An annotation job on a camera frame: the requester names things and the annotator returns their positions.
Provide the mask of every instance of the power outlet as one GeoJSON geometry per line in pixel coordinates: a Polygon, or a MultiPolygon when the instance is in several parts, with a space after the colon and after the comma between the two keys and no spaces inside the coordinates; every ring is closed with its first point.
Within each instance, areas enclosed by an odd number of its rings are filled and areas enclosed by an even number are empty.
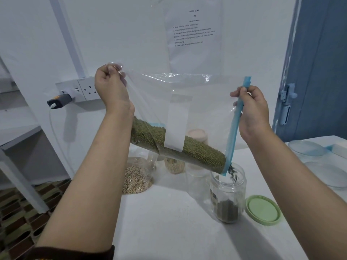
{"type": "Polygon", "coordinates": [[[86,100],[94,100],[100,98],[98,92],[95,89],[94,77],[78,79],[80,88],[86,100]]]}
{"type": "Polygon", "coordinates": [[[83,92],[81,90],[81,87],[76,79],[57,83],[56,86],[59,92],[62,94],[69,94],[70,91],[74,91],[74,96],[75,96],[74,102],[86,101],[83,95],[83,92]]]}

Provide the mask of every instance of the table leg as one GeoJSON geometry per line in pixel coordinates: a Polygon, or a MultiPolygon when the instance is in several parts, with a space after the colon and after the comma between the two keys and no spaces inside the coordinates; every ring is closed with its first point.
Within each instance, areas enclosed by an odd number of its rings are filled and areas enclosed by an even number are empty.
{"type": "Polygon", "coordinates": [[[28,180],[24,178],[17,166],[15,166],[11,159],[6,156],[1,148],[0,169],[39,214],[45,213],[49,210],[48,206],[41,199],[40,195],[35,191],[28,180]]]}

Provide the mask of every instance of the forearm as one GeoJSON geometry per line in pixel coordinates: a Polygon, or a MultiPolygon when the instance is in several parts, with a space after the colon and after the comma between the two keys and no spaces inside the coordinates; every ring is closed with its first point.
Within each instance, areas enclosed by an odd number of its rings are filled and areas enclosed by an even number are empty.
{"type": "Polygon", "coordinates": [[[132,113],[123,109],[106,113],[38,246],[84,252],[101,252],[111,247],[124,184],[132,117],[132,113]]]}
{"type": "Polygon", "coordinates": [[[310,259],[345,259],[347,205],[274,134],[249,142],[264,179],[310,259]]]}

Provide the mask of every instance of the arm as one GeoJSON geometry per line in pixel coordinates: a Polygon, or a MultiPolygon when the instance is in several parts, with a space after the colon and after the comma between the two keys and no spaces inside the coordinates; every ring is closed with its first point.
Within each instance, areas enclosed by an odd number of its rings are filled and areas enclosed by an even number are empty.
{"type": "Polygon", "coordinates": [[[240,133],[296,238],[310,259],[347,259],[347,204],[272,132],[261,91],[249,92],[231,93],[244,101],[240,133]]]}
{"type": "Polygon", "coordinates": [[[106,66],[97,70],[106,115],[37,246],[103,252],[112,245],[135,109],[115,67],[110,74],[106,66]]]}

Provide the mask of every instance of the dark sleeve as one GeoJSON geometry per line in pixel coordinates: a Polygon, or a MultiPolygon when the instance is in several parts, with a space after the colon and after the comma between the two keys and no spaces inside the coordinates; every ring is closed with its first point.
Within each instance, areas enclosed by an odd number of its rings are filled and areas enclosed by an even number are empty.
{"type": "Polygon", "coordinates": [[[115,246],[103,253],[84,253],[53,247],[35,247],[26,257],[26,260],[49,259],[49,260],[112,260],[115,246]]]}

